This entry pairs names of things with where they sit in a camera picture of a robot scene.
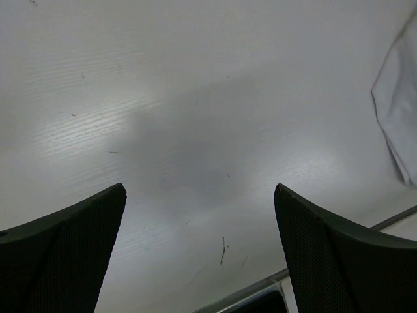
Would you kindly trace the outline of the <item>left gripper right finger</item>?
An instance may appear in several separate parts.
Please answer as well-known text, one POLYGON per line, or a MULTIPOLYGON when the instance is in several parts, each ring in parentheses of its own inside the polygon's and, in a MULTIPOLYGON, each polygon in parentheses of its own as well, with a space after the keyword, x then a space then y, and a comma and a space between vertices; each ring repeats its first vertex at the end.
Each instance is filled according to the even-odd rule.
POLYGON ((274 207, 299 312, 416 311, 416 241, 359 225, 283 184, 274 207))

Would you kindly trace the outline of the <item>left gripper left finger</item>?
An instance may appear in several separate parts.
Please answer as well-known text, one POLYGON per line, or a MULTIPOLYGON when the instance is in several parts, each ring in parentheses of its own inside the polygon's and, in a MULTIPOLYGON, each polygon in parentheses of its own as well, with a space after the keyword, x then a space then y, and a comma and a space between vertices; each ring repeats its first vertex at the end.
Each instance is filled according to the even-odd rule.
POLYGON ((1 231, 1 311, 94 312, 125 205, 117 183, 1 231))

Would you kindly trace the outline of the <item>white skirt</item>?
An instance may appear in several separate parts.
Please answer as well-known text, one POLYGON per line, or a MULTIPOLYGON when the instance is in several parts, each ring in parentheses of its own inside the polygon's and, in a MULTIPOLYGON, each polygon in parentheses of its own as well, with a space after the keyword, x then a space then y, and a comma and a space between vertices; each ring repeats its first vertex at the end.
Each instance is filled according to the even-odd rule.
POLYGON ((371 88, 377 122, 405 185, 416 187, 416 11, 390 46, 371 88))

